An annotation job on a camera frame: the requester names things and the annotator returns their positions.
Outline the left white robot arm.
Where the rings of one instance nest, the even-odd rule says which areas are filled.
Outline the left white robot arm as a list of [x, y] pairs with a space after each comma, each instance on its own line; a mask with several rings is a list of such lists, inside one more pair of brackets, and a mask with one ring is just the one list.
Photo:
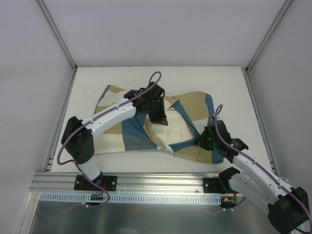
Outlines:
[[105, 179], [93, 161], [95, 140], [111, 127], [139, 114], [147, 114], [152, 123], [167, 125], [164, 108], [165, 90], [151, 82], [146, 88], [130, 90], [112, 106], [84, 119], [67, 121], [61, 138], [62, 150], [73, 158], [90, 190], [104, 187]]

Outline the blue tan white checked pillowcase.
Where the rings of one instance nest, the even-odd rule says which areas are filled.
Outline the blue tan white checked pillowcase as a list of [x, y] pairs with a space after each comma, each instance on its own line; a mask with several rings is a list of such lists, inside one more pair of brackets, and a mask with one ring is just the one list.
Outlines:
[[212, 121], [215, 113], [212, 97], [204, 92], [192, 91], [168, 97], [167, 100], [182, 115], [195, 137], [182, 143], [167, 145], [150, 130], [148, 115], [140, 114], [113, 126], [95, 140], [95, 153], [106, 154], [126, 151], [163, 149], [176, 157], [205, 164], [219, 164], [223, 158], [217, 151], [208, 151], [196, 146], [195, 142]]

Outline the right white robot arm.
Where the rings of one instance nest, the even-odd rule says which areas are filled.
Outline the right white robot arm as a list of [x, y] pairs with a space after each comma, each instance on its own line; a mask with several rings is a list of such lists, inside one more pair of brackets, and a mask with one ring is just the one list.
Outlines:
[[302, 187], [294, 188], [265, 168], [242, 140], [231, 138], [223, 121], [206, 126], [196, 144], [217, 151], [232, 164], [217, 179], [203, 179], [205, 190], [242, 194], [267, 215], [279, 233], [294, 230], [304, 233], [299, 227], [312, 221], [307, 192]]

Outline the white pillow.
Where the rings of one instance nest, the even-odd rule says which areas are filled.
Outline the white pillow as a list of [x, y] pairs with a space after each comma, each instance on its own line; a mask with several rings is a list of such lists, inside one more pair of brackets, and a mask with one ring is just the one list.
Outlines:
[[195, 133], [182, 115], [167, 100], [164, 100], [164, 107], [168, 125], [152, 123], [150, 127], [152, 135], [167, 145], [192, 140]]

